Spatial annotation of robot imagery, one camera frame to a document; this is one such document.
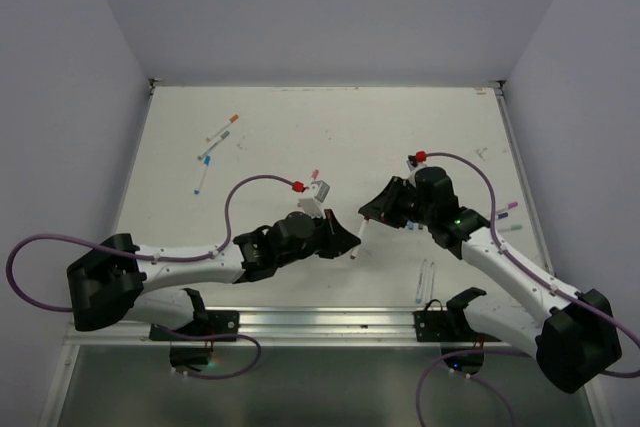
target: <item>gray wall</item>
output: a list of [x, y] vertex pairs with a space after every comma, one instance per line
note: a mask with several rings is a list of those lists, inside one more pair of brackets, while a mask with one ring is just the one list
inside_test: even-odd
[[109, 0], [171, 82], [469, 84], [504, 79], [552, 0]]
[[[553, 265], [609, 296], [640, 332], [640, 0], [554, 0], [507, 84]], [[624, 339], [620, 370], [640, 368]], [[606, 379], [617, 425], [640, 423], [640, 382]]]
[[[146, 80], [106, 0], [0, 0], [0, 257], [36, 232], [108, 235], [145, 108]], [[81, 251], [27, 248], [17, 278], [69, 305]], [[0, 282], [0, 424], [37, 422], [69, 317]]]

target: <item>gray floor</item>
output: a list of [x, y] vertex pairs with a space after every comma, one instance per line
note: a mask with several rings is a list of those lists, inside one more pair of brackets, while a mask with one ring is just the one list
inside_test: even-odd
[[[414, 392], [434, 358], [419, 348], [268, 348], [248, 375], [186, 382], [169, 374], [166, 347], [82, 347], [60, 426], [415, 426]], [[234, 370], [250, 348], [218, 348]], [[480, 374], [513, 404], [519, 426], [592, 426], [582, 391], [555, 389], [532, 359], [487, 357]], [[482, 386], [436, 369], [422, 405], [430, 426], [508, 426]]]

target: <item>orange marker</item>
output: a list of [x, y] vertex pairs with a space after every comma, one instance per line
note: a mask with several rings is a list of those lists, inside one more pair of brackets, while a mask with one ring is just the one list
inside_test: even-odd
[[215, 139], [216, 137], [218, 137], [218, 135], [220, 135], [220, 133], [224, 130], [226, 130], [227, 128], [229, 128], [229, 126], [231, 124], [233, 124], [236, 120], [238, 120], [238, 114], [234, 115], [233, 117], [231, 117], [229, 119], [229, 122], [227, 122], [224, 127], [220, 128], [220, 130], [217, 130], [214, 134], [211, 134], [210, 136], [208, 136], [206, 138], [207, 142], [211, 142], [213, 139]]

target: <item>blue marker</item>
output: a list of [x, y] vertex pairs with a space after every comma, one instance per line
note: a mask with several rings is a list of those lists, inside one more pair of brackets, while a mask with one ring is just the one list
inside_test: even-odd
[[193, 193], [198, 195], [202, 190], [202, 184], [204, 184], [204, 178], [207, 176], [207, 170], [209, 170], [209, 162], [211, 162], [211, 156], [207, 155], [202, 161], [202, 174], [200, 175], [200, 181], [198, 187], [193, 190]]

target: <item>metal frame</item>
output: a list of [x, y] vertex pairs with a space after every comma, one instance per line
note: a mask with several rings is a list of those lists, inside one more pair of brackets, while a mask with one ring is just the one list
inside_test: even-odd
[[[500, 83], [489, 82], [498, 102], [507, 139], [513, 153], [516, 171], [523, 189], [536, 244], [544, 262], [544, 268], [553, 274], [549, 253], [544, 242], [540, 221], [535, 209], [531, 190], [522, 164], [520, 151], [515, 141], [507, 106]], [[413, 327], [414, 308], [276, 308], [276, 307], [213, 307], [215, 310], [237, 310], [240, 312], [239, 332], [255, 336], [263, 346], [322, 346], [322, 347], [463, 347], [466, 343], [418, 343]], [[77, 332], [70, 324], [60, 360], [54, 374], [39, 427], [54, 427], [58, 424], [64, 400], [69, 388], [78, 351], [83, 345], [111, 346], [166, 346], [169, 342], [151, 342], [149, 326], [134, 322], [121, 322], [97, 332]], [[245, 342], [237, 347], [249, 346]], [[587, 400], [597, 427], [613, 424], [610, 409], [600, 381], [596, 378], [585, 385]]]

